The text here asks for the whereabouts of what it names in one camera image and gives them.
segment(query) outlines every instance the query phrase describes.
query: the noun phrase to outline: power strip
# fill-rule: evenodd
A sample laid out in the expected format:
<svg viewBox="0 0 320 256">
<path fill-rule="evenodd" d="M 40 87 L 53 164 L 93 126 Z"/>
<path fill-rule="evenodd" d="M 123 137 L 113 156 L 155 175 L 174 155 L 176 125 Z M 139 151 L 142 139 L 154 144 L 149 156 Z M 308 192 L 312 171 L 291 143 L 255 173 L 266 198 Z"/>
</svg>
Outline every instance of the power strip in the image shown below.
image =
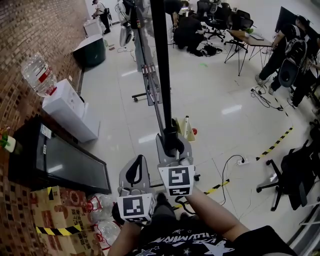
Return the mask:
<svg viewBox="0 0 320 256">
<path fill-rule="evenodd" d="M 249 163 L 250 162 L 249 162 L 248 158 L 246 158 L 246 157 L 244 157 L 244 162 L 242 162 L 242 159 L 237 161 L 238 166 L 243 166 L 243 165 L 246 165 Z"/>
</svg>

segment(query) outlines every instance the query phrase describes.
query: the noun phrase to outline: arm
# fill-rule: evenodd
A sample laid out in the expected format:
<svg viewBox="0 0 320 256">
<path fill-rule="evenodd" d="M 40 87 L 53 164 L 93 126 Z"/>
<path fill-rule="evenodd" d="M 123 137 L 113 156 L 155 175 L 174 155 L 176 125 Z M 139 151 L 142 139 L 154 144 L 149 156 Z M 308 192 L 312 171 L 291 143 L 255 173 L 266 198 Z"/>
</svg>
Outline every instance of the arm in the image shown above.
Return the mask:
<svg viewBox="0 0 320 256">
<path fill-rule="evenodd" d="M 315 69 L 320 70 L 320 66 L 318 66 L 318 65 L 316 65 L 316 64 L 314 64 L 314 63 L 311 63 L 311 65 L 312 65 Z"/>
<path fill-rule="evenodd" d="M 280 41 L 285 37 L 285 34 L 279 31 L 279 33 L 275 36 L 275 39 L 272 44 L 272 49 L 275 49 L 276 46 L 280 43 Z"/>
<path fill-rule="evenodd" d="M 124 256 L 138 247 L 141 227 L 134 223 L 125 222 L 120 234 L 108 252 L 108 256 Z"/>
<path fill-rule="evenodd" d="M 231 212 L 196 187 L 193 188 L 192 195 L 186 196 L 186 199 L 199 218 L 224 238 L 233 242 L 249 231 Z"/>
<path fill-rule="evenodd" d="M 92 14 L 92 17 L 95 18 L 95 17 L 99 16 L 98 12 L 99 12 L 99 9 L 96 9 L 95 13 Z"/>
<path fill-rule="evenodd" d="M 173 26 L 176 27 L 178 25 L 178 13 L 172 13 L 173 16 Z"/>
</svg>

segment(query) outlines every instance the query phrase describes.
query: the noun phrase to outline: computer monitor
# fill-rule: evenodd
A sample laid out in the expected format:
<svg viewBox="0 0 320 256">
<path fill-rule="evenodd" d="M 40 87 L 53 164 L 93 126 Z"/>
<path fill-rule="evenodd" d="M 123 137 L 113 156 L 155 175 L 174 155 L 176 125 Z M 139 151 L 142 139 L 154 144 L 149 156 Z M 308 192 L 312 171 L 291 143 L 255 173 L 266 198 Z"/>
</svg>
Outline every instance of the computer monitor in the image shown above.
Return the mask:
<svg viewBox="0 0 320 256">
<path fill-rule="evenodd" d="M 276 23 L 275 32 L 278 33 L 285 24 L 296 24 L 297 15 L 281 6 L 279 18 Z M 308 36 L 313 39 L 318 37 L 318 33 L 310 27 L 307 31 Z"/>
<path fill-rule="evenodd" d="M 275 32 L 278 33 L 285 24 L 295 24 L 297 15 L 281 6 L 279 18 L 275 26 Z"/>
</svg>

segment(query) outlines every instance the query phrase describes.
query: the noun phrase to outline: black chair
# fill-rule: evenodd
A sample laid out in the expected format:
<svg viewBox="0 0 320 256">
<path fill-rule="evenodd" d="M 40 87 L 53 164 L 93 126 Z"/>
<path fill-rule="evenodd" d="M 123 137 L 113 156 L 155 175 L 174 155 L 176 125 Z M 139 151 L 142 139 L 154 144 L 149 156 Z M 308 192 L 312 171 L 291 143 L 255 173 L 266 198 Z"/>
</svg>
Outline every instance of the black chair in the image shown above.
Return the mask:
<svg viewBox="0 0 320 256">
<path fill-rule="evenodd" d="M 245 18 L 245 19 L 247 19 L 247 20 L 250 20 L 250 19 L 251 19 L 251 18 L 250 18 L 250 13 L 248 13 L 248 12 L 245 12 L 245 11 L 243 11 L 243 10 L 237 10 L 236 13 L 237 13 L 240 17 L 242 17 L 242 18 Z"/>
<path fill-rule="evenodd" d="M 218 23 L 215 28 L 217 31 L 221 33 L 221 31 L 225 31 L 230 29 L 229 17 L 232 14 L 232 10 L 230 8 L 220 7 L 218 6 L 216 12 L 214 13 L 214 20 Z"/>
<path fill-rule="evenodd" d="M 247 19 L 244 17 L 241 17 L 238 13 L 235 13 L 232 15 L 232 30 L 246 30 L 253 26 L 254 21 L 252 19 Z M 248 50 L 245 48 L 245 44 L 242 43 L 243 41 L 233 37 L 232 40 L 224 42 L 224 45 L 226 44 L 232 44 L 236 45 L 235 51 L 240 51 L 241 48 L 245 49 L 246 53 L 248 53 Z"/>
<path fill-rule="evenodd" d="M 214 2 L 201 0 L 196 2 L 196 6 L 196 13 L 199 16 L 199 20 L 201 22 L 205 22 L 207 26 L 214 29 L 213 32 L 206 32 L 207 34 L 211 34 L 208 39 L 210 39 L 213 36 L 217 36 L 221 39 L 221 42 L 223 42 L 226 36 L 219 32 L 220 29 L 223 29 L 223 26 L 219 22 L 212 21 L 212 17 L 214 16 L 214 13 L 217 11 L 218 5 Z"/>
<path fill-rule="evenodd" d="M 289 196 L 293 210 L 296 210 L 300 205 L 307 205 L 307 194 L 313 187 L 318 172 L 315 162 L 319 158 L 318 154 L 313 154 L 314 143 L 310 146 L 307 146 L 307 144 L 308 140 L 301 149 L 297 151 L 295 151 L 295 148 L 291 149 L 289 154 L 283 157 L 281 162 L 282 173 L 272 159 L 266 161 L 267 166 L 272 165 L 278 181 L 264 182 L 258 185 L 256 192 L 260 193 L 262 189 L 276 187 L 276 201 L 271 211 L 277 209 L 282 194 Z"/>
</svg>

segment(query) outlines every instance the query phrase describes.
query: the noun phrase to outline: black t-shirt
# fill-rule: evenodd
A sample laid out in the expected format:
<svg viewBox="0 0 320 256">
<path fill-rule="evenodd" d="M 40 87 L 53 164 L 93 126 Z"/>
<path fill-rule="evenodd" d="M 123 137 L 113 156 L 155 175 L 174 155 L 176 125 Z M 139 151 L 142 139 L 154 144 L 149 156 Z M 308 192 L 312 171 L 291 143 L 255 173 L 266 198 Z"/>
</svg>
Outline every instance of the black t-shirt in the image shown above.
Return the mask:
<svg viewBox="0 0 320 256">
<path fill-rule="evenodd" d="M 167 14 L 172 15 L 174 12 L 180 12 L 184 4 L 180 0 L 164 0 L 164 10 Z"/>
<path fill-rule="evenodd" d="M 184 17 L 179 22 L 179 27 L 174 34 L 185 38 L 194 35 L 197 30 L 202 30 L 201 22 L 192 16 Z"/>
<path fill-rule="evenodd" d="M 300 38 L 304 38 L 306 36 L 306 33 L 299 28 L 300 31 Z M 276 48 L 277 51 L 280 51 L 282 53 L 285 53 L 286 47 L 287 47 L 287 42 L 291 41 L 292 39 L 298 37 L 297 36 L 297 31 L 295 29 L 295 26 L 292 24 L 286 24 L 281 28 L 281 32 L 285 35 L 284 38 L 278 43 L 278 46 Z"/>
<path fill-rule="evenodd" d="M 141 231 L 140 246 L 127 256 L 262 256 L 295 252 L 270 227 L 240 235 L 234 242 L 217 235 L 200 220 L 166 222 Z"/>
</svg>

